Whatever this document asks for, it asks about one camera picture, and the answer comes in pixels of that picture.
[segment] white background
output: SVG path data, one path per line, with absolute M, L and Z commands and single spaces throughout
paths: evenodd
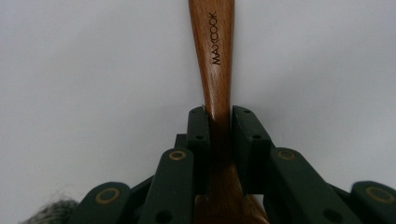
M 233 105 L 335 186 L 396 188 L 395 8 L 236 1 Z M 0 222 L 140 183 L 203 103 L 187 0 L 1 1 Z

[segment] wooden tool handle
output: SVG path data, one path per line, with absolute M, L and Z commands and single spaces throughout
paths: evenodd
M 216 133 L 227 133 L 233 54 L 233 0 L 190 0 L 205 109 Z
M 268 223 L 256 199 L 243 195 L 231 154 L 233 12 L 234 0 L 190 0 L 212 145 L 209 197 L 196 199 L 196 224 Z

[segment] brass grommet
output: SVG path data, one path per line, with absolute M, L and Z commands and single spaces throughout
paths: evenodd
M 187 157 L 184 151 L 173 151 L 169 153 L 169 159 L 173 161 L 181 161 Z
M 296 155 L 290 150 L 279 150 L 277 152 L 277 156 L 286 161 L 292 161 L 296 159 Z
M 395 203 L 396 198 L 393 194 L 387 192 L 384 189 L 378 187 L 368 187 L 366 189 L 367 195 L 369 195 L 372 199 L 381 202 L 381 203 Z
M 120 190 L 116 188 L 108 188 L 100 191 L 95 198 L 99 204 L 109 204 L 116 201 L 120 197 Z

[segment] clamp jaw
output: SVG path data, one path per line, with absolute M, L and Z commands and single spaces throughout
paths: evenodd
M 244 193 L 264 195 L 271 223 L 396 223 L 396 190 L 363 181 L 348 193 L 326 183 L 300 153 L 275 147 L 240 106 L 233 107 L 232 146 Z M 92 189 L 68 223 L 190 224 L 195 196 L 209 192 L 209 164 L 208 115 L 197 107 L 154 176 L 131 189 L 115 182 Z

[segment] round hole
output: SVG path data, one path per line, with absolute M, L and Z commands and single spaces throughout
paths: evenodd
M 205 137 L 202 136 L 202 135 L 195 135 L 195 138 L 198 139 L 198 140 L 204 140 L 205 139 Z
M 186 157 L 187 157 L 187 155 L 183 151 L 173 151 L 169 154 L 169 159 L 171 159 L 173 161 L 180 161 Z
M 172 221 L 172 213 L 169 211 L 161 211 L 155 217 L 157 223 L 169 223 Z
M 323 216 L 327 218 L 332 223 L 342 223 L 343 216 L 332 209 L 326 209 L 323 211 Z
M 374 200 L 381 203 L 394 203 L 396 201 L 395 196 L 387 192 L 384 189 L 378 187 L 368 187 L 366 193 Z

